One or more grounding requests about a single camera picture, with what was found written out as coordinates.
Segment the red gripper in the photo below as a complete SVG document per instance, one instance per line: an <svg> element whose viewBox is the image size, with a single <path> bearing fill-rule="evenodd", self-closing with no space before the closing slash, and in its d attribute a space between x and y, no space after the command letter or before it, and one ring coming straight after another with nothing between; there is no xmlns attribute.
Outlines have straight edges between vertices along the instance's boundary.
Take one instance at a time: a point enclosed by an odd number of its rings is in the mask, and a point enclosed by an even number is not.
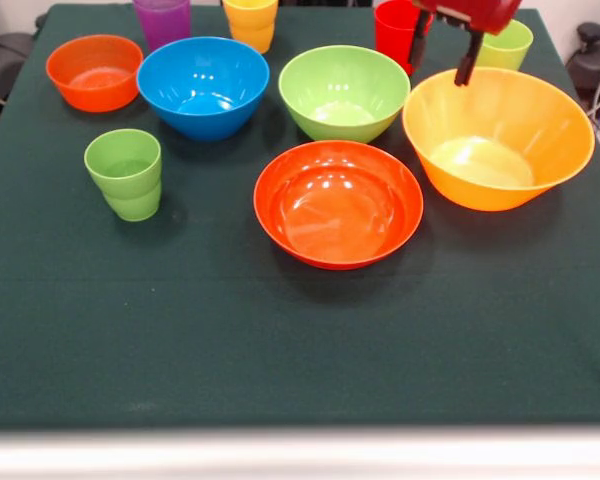
<svg viewBox="0 0 600 480"><path fill-rule="evenodd" d="M467 53L456 70L456 86L468 86L484 33L497 35L514 18L521 0L415 0L420 9L409 50L408 63L415 72L421 65L432 15L450 25L470 30Z"/></svg>

